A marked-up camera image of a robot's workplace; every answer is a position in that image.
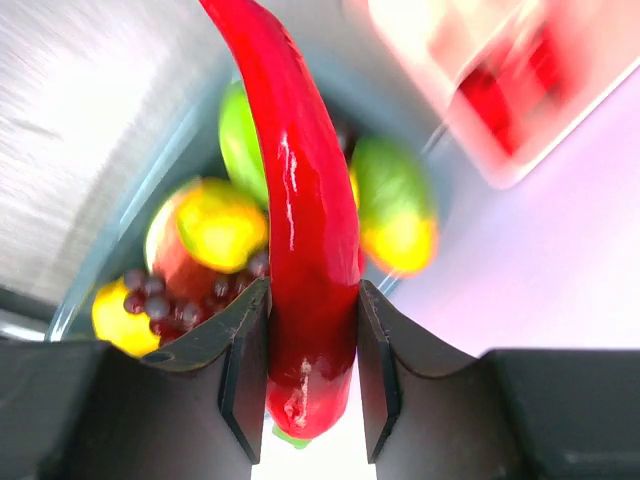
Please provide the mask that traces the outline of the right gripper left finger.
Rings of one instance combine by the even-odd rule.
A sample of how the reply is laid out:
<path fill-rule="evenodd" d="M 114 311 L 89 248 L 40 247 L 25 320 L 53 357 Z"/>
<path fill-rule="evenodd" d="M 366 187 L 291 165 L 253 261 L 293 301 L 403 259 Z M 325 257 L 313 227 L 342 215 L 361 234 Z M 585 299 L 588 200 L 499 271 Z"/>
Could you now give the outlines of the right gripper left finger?
<path fill-rule="evenodd" d="M 102 341 L 1 345 L 5 479 L 247 479 L 260 460 L 269 282 L 140 359 Z"/>

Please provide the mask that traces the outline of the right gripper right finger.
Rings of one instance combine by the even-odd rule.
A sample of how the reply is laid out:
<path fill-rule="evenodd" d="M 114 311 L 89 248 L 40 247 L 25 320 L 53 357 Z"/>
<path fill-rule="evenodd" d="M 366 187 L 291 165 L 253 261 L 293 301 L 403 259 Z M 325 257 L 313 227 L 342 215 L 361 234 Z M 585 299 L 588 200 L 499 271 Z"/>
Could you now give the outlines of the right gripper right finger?
<path fill-rule="evenodd" d="M 635 479 L 635 350 L 472 357 L 360 285 L 358 367 L 380 479 Z"/>

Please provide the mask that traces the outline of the red toy chili pepper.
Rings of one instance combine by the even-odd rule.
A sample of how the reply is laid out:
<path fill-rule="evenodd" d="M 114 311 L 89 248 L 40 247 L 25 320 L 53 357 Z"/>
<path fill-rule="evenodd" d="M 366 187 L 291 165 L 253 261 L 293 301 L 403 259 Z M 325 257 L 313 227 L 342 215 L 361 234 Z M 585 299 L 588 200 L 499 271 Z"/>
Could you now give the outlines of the red toy chili pepper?
<path fill-rule="evenodd" d="M 359 220 L 323 99 L 287 30 L 253 1 L 207 1 L 243 79 L 269 194 L 266 406 L 312 440 L 342 417 L 357 340 Z"/>

